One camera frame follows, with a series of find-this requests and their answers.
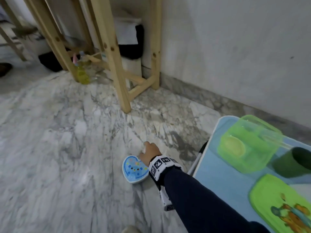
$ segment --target marble baseboard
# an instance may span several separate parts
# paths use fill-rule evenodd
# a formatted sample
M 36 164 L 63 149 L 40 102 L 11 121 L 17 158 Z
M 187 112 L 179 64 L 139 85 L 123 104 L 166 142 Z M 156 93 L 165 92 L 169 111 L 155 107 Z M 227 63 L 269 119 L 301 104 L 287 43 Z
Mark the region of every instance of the marble baseboard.
M 150 77 L 150 69 L 147 67 L 142 67 L 142 75 L 145 78 Z M 272 115 L 260 109 L 244 105 L 238 101 L 234 101 L 189 83 L 185 83 L 179 79 L 170 77 L 163 73 L 161 73 L 161 87 L 211 109 L 214 109 L 222 116 L 234 115 L 242 117 L 246 114 L 255 115 L 280 129 L 285 136 L 311 145 L 311 129 L 308 127 L 302 126 L 287 119 L 283 119 L 279 116 Z

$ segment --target blue heart-shaped container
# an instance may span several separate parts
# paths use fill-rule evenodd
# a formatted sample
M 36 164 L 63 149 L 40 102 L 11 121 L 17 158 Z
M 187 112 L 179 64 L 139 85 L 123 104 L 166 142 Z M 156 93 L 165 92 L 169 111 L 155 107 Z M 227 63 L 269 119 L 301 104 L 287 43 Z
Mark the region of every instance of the blue heart-shaped container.
M 149 173 L 148 167 L 134 155 L 125 158 L 122 171 L 125 179 L 132 184 L 144 180 Z

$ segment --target brown shoe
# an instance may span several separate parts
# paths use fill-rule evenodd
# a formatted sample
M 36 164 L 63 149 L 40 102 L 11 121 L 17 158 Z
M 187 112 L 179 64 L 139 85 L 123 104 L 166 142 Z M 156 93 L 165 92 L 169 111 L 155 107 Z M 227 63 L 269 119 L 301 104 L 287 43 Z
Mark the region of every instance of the brown shoe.
M 136 227 L 134 226 L 127 226 L 122 233 L 142 233 L 140 230 L 138 230 Z
M 0 63 L 0 78 L 7 74 L 12 69 L 12 65 L 9 63 Z

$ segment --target hand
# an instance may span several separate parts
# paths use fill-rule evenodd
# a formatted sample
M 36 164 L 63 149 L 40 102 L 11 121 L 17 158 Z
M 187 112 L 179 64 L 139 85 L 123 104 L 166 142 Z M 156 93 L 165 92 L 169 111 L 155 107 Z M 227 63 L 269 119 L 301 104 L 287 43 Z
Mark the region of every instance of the hand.
M 156 146 L 156 144 L 154 143 L 149 143 L 148 141 L 146 141 L 144 143 L 145 147 L 146 147 L 146 153 L 140 153 L 139 154 L 139 159 L 144 163 L 144 165 L 146 165 L 147 167 L 149 167 L 149 163 L 150 160 L 158 155 L 162 155 L 159 148 Z

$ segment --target cartoon illustration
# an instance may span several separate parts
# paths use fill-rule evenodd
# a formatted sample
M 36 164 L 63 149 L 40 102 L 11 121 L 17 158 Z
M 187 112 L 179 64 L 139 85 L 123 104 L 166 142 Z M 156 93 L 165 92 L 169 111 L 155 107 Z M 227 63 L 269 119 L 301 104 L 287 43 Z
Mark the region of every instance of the cartoon illustration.
M 281 198 L 286 202 L 284 194 L 281 194 Z M 290 207 L 288 204 L 283 204 L 280 208 L 271 207 L 271 212 L 285 222 L 285 226 L 295 233 L 311 233 L 311 220 L 307 217 L 310 216 L 308 208 L 295 204 L 294 207 Z

